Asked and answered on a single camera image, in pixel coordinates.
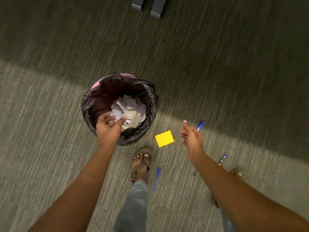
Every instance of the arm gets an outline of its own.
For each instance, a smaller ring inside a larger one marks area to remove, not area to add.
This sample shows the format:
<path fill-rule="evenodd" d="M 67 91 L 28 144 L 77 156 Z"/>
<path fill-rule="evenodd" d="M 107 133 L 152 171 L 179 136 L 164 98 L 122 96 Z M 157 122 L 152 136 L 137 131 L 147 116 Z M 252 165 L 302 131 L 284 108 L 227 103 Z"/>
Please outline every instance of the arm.
<path fill-rule="evenodd" d="M 106 172 L 119 139 L 121 118 L 105 113 L 97 123 L 98 148 L 74 182 L 34 223 L 28 232 L 82 232 L 86 231 L 100 194 Z"/>
<path fill-rule="evenodd" d="M 180 136 L 188 149 L 188 159 L 238 231 L 309 231 L 309 222 L 304 218 L 220 167 L 203 152 L 202 134 L 187 122 L 183 126 Z"/>

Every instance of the sandal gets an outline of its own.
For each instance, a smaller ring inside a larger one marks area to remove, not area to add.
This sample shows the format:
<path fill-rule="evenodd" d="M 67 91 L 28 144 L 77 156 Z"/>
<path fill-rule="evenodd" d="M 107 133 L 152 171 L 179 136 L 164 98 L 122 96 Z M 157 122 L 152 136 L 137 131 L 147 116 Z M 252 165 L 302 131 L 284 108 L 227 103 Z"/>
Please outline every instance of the sandal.
<path fill-rule="evenodd" d="M 148 159 L 144 158 L 145 154 L 149 155 Z M 131 181 L 133 183 L 135 183 L 137 180 L 143 180 L 145 183 L 147 183 L 147 181 L 148 181 L 148 171 L 149 171 L 149 168 L 150 168 L 150 165 L 151 165 L 151 161 L 150 161 L 151 155 L 152 155 L 152 151 L 148 147 L 144 147 L 144 148 L 140 149 L 138 152 L 135 153 L 134 157 L 140 156 L 141 163 L 135 165 L 131 169 Z M 146 172 L 141 173 L 140 171 L 138 171 L 145 166 L 147 166 Z"/>
<path fill-rule="evenodd" d="M 245 177 L 240 172 L 240 168 L 233 168 L 232 171 L 230 171 L 230 174 L 232 174 L 234 177 L 238 178 L 241 181 L 245 181 Z M 218 202 L 216 201 L 214 196 L 212 196 L 211 201 L 215 207 L 219 208 Z"/>

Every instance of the jeans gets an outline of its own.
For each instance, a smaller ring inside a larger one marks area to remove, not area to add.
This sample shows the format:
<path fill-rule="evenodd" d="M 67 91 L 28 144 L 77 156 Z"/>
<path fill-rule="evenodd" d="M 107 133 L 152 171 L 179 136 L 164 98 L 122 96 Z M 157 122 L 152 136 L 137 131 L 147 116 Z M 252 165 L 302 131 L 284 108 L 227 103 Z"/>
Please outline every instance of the jeans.
<path fill-rule="evenodd" d="M 118 213 L 113 232 L 145 232 L 147 222 L 148 187 L 136 182 Z M 221 210 L 224 232 L 237 232 Z"/>

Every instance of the trash can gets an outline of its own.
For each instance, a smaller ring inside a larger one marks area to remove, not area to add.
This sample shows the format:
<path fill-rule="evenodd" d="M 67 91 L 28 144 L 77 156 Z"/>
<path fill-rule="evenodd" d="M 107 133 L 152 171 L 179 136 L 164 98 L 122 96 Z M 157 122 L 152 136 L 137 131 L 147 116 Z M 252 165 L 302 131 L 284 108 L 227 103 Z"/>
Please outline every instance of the trash can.
<path fill-rule="evenodd" d="M 83 118 L 88 128 L 96 135 L 98 117 L 111 111 L 113 101 L 124 95 L 138 97 L 146 105 L 146 117 L 138 127 L 121 132 L 117 142 L 119 146 L 136 143 L 153 123 L 159 102 L 155 86 L 130 74 L 112 73 L 100 79 L 84 93 L 81 103 Z"/>

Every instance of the yellow sticky note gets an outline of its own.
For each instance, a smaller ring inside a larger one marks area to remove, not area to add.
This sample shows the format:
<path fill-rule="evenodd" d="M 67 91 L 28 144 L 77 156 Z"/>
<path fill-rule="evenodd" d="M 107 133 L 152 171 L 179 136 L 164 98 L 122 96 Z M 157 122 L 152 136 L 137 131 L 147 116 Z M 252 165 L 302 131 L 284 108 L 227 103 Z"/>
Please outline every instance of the yellow sticky note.
<path fill-rule="evenodd" d="M 159 147 L 163 147 L 174 142 L 172 132 L 170 130 L 156 135 L 155 139 L 157 140 L 157 144 Z"/>

